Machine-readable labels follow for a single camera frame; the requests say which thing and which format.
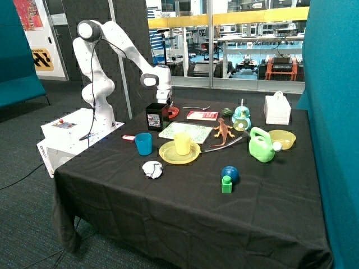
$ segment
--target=white paper bag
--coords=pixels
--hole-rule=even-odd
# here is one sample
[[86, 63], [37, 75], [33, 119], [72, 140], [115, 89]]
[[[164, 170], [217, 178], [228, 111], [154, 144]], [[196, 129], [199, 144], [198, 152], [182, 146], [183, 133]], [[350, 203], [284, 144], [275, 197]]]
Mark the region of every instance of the white paper bag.
[[288, 125], [291, 117], [291, 106], [281, 91], [266, 95], [264, 115], [266, 124]]

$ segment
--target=glass window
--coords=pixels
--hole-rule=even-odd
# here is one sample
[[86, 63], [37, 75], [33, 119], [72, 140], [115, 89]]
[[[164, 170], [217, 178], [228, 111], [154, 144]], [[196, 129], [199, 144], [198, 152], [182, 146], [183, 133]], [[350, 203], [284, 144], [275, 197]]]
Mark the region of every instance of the glass window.
[[[157, 3], [149, 18], [154, 64], [170, 67], [173, 85], [304, 90], [310, 0], [149, 2]], [[164, 27], [169, 30], [158, 33]]]

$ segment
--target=blue ball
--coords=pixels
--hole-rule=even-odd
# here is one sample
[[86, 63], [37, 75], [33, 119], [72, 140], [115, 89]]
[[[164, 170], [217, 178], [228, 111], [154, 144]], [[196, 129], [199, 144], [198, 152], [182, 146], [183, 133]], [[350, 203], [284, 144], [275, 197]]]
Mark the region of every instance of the blue ball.
[[223, 168], [222, 173], [220, 174], [220, 178], [222, 179], [225, 175], [229, 175], [231, 177], [232, 183], [236, 184], [240, 180], [240, 174], [234, 166], [226, 166]]

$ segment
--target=white crumpled paper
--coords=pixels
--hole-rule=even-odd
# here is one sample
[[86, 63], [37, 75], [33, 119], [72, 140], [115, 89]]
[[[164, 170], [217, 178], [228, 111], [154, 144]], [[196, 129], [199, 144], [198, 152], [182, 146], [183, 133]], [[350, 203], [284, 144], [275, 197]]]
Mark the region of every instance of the white crumpled paper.
[[162, 174], [162, 164], [158, 161], [148, 161], [142, 166], [142, 169], [150, 178], [158, 178]]

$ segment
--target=white box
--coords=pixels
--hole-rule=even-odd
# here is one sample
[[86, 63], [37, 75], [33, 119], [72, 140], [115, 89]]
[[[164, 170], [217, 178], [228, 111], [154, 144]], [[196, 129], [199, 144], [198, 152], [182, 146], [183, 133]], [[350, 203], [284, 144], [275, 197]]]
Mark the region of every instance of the white box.
[[266, 95], [264, 115], [266, 124], [289, 125], [291, 106], [283, 93], [277, 91], [274, 95]]
[[41, 126], [45, 139], [37, 146], [51, 178], [58, 167], [124, 125], [122, 122], [116, 122], [113, 130], [92, 132], [89, 140], [80, 140], [89, 133], [92, 120], [93, 110], [81, 108]]

